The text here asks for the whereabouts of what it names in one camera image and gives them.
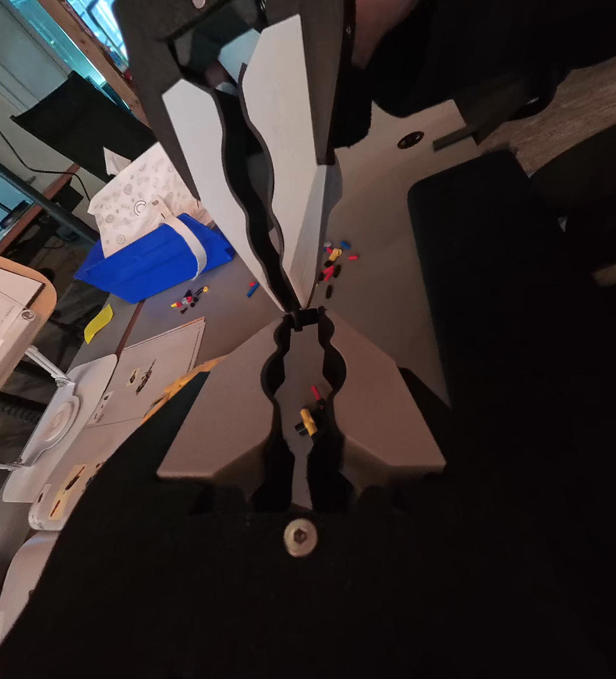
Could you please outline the person's right hand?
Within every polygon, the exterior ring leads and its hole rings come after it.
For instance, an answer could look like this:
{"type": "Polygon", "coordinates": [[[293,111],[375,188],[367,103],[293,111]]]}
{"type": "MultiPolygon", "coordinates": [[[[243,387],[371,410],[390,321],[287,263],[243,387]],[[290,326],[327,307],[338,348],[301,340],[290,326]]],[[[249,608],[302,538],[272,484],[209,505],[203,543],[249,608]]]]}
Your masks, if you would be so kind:
{"type": "Polygon", "coordinates": [[[352,63],[364,69],[383,37],[404,21],[419,1],[355,1],[352,63]]]}

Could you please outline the black monitor panel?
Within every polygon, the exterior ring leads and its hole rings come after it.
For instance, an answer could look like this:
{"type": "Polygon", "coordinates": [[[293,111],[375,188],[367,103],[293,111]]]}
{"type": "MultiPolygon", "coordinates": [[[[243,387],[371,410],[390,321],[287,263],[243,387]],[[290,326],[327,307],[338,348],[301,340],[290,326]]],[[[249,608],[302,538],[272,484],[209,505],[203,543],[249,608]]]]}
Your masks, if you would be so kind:
{"type": "Polygon", "coordinates": [[[111,181],[104,149],[133,162],[157,141],[148,126],[75,71],[11,120],[102,182],[111,181]]]}

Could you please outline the yellow toy brick car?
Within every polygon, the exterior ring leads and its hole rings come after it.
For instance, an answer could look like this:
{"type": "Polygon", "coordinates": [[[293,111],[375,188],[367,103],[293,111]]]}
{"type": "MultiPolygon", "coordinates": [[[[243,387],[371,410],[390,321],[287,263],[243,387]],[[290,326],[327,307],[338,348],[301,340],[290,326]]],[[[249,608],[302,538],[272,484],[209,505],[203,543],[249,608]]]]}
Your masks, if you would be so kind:
{"type": "Polygon", "coordinates": [[[151,405],[148,407],[142,419],[142,424],[146,423],[156,412],[158,412],[168,401],[170,401],[178,392],[183,389],[187,383],[189,383],[195,376],[200,373],[209,373],[215,366],[217,366],[221,361],[225,360],[227,355],[219,356],[210,361],[204,362],[203,364],[193,368],[188,373],[177,378],[176,381],[172,382],[167,386],[162,394],[155,399],[151,405]]]}

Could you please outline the person's right forearm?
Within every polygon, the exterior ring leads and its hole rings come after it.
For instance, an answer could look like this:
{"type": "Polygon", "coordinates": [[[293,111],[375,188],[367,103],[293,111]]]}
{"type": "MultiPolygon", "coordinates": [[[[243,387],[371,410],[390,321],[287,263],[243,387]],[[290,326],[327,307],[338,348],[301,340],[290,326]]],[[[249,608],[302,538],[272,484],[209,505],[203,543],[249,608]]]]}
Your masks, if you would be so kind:
{"type": "Polygon", "coordinates": [[[417,1],[364,73],[372,100],[407,117],[497,83],[540,97],[614,57],[616,1],[417,1]]]}

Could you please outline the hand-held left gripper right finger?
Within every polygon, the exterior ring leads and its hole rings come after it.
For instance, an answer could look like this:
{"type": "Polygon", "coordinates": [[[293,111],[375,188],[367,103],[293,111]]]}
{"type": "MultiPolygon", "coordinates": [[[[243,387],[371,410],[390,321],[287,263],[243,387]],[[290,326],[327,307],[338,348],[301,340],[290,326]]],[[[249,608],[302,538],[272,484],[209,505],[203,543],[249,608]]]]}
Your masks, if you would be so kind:
{"type": "Polygon", "coordinates": [[[392,358],[323,310],[323,376],[340,472],[355,489],[441,473],[446,459],[392,358]]]}

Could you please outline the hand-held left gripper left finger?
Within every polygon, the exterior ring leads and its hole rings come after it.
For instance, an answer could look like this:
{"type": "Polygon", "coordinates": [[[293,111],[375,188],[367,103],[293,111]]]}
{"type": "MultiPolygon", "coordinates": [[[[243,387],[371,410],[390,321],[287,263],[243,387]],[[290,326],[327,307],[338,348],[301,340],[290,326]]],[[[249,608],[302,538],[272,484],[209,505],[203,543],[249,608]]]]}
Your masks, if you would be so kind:
{"type": "Polygon", "coordinates": [[[275,392],[284,381],[289,315],[228,353],[208,373],[168,453],[160,480],[215,486],[282,484],[289,477],[275,392]]]}

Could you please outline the open instruction booklet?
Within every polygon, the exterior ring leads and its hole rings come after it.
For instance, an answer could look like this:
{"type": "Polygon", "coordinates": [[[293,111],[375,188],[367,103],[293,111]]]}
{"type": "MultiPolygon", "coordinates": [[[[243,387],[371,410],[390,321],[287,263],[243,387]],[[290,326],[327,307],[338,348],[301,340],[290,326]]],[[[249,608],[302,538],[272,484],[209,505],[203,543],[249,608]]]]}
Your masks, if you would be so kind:
{"type": "Polygon", "coordinates": [[[96,473],[141,425],[153,403],[195,365],[203,318],[127,346],[102,393],[80,402],[74,423],[55,446],[28,454],[8,479],[4,500],[29,505],[34,535],[16,552],[0,594],[0,645],[28,603],[60,531],[96,473]]]}

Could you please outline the scattered colourful toy pieces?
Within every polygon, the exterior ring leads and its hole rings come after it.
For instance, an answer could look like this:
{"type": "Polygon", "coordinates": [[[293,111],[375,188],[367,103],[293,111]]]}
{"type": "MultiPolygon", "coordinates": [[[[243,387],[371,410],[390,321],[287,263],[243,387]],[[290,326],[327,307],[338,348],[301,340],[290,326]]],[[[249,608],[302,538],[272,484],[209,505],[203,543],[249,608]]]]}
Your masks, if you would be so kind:
{"type": "Polygon", "coordinates": [[[280,243],[275,248],[273,237],[262,239],[257,250],[251,242],[244,240],[233,246],[256,277],[256,282],[283,312],[307,308],[320,282],[328,281],[334,268],[338,267],[336,260],[344,253],[340,248],[329,249],[328,259],[322,266],[321,249],[315,251],[315,261],[303,259],[304,254],[294,247],[286,248],[280,243]]]}
{"type": "Polygon", "coordinates": [[[196,307],[202,295],[209,291],[209,286],[202,286],[196,291],[187,290],[182,298],[170,305],[171,309],[177,310],[179,314],[185,314],[189,309],[196,307]]]}

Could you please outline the wooden board document stand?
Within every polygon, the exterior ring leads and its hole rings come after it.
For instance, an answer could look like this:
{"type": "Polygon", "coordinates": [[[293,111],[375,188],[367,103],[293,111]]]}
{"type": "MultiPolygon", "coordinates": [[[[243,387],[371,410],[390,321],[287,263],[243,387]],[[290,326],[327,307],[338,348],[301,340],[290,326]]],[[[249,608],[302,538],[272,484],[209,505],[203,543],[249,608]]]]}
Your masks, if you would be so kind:
{"type": "Polygon", "coordinates": [[[11,473],[6,503],[35,503],[51,488],[49,477],[100,404],[117,365],[114,354],[64,373],[34,340],[58,301],[54,286],[35,270],[0,256],[0,391],[18,363],[29,358],[54,379],[57,390],[11,473]]]}

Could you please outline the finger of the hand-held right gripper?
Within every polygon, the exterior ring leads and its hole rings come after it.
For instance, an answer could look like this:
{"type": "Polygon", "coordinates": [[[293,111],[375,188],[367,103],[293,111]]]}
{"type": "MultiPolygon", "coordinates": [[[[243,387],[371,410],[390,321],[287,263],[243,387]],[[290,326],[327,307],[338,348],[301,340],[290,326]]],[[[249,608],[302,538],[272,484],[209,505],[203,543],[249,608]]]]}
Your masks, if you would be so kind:
{"type": "Polygon", "coordinates": [[[253,135],[237,97],[181,79],[163,102],[204,207],[256,280],[286,313],[300,309],[247,167],[253,135]]]}
{"type": "Polygon", "coordinates": [[[299,14],[264,29],[241,77],[245,116],[269,169],[281,271],[300,308],[312,302],[329,217],[342,198],[338,161],[320,164],[299,14]]]}

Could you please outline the white printed paper bag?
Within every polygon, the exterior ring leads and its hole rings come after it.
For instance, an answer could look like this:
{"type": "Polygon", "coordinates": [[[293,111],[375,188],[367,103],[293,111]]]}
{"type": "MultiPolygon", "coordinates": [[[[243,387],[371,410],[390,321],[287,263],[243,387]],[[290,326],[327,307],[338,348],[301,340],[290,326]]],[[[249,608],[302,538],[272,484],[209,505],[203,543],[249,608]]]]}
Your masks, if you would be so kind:
{"type": "Polygon", "coordinates": [[[189,215],[209,226],[213,218],[155,143],[91,200],[104,257],[114,255],[155,230],[165,217],[189,215]]]}

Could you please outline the wooden post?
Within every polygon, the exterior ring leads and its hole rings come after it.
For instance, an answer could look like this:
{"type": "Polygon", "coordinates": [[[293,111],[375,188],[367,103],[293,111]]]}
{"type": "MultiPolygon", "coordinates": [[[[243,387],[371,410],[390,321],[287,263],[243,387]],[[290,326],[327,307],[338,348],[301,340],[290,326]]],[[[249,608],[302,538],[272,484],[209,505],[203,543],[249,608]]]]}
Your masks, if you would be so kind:
{"type": "Polygon", "coordinates": [[[39,1],[39,4],[105,78],[134,116],[150,126],[134,87],[72,6],[66,1],[39,1]]]}

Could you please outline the grey desk control panel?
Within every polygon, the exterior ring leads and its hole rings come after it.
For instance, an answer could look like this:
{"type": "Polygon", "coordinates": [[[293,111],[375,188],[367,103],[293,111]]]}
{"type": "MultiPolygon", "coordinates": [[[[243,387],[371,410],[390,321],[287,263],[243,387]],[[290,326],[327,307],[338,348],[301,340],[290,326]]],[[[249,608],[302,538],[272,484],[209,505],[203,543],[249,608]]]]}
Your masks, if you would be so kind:
{"type": "Polygon", "coordinates": [[[475,134],[477,131],[477,128],[473,125],[464,126],[456,131],[433,140],[432,149],[434,152],[439,152],[443,149],[452,147],[457,143],[463,142],[464,140],[470,140],[473,146],[476,146],[477,142],[475,141],[475,134]]]}

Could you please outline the black metal rail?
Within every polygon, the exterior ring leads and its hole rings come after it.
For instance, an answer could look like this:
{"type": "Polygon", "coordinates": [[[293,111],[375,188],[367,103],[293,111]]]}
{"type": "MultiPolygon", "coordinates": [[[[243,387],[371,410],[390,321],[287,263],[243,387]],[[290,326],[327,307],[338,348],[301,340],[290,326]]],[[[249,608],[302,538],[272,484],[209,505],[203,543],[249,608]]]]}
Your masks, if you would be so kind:
{"type": "Polygon", "coordinates": [[[32,188],[28,183],[24,182],[19,176],[7,168],[0,162],[0,178],[5,180],[9,185],[19,190],[24,196],[28,197],[33,203],[41,207],[48,215],[52,216],[59,223],[66,225],[72,231],[77,233],[82,239],[94,244],[99,241],[100,235],[97,231],[92,229],[84,221],[73,215],[68,210],[60,207],[52,200],[45,197],[40,191],[32,188]]]}

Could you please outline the yellow sticky note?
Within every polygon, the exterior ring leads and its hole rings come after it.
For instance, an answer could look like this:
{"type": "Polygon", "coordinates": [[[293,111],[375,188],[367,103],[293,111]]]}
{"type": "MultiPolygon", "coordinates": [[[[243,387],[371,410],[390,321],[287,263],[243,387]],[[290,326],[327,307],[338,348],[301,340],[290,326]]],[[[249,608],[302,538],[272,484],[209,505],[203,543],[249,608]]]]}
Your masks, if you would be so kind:
{"type": "Polygon", "coordinates": [[[90,344],[96,335],[100,333],[114,318],[114,312],[110,304],[105,305],[84,327],[83,338],[85,344],[90,344]]]}

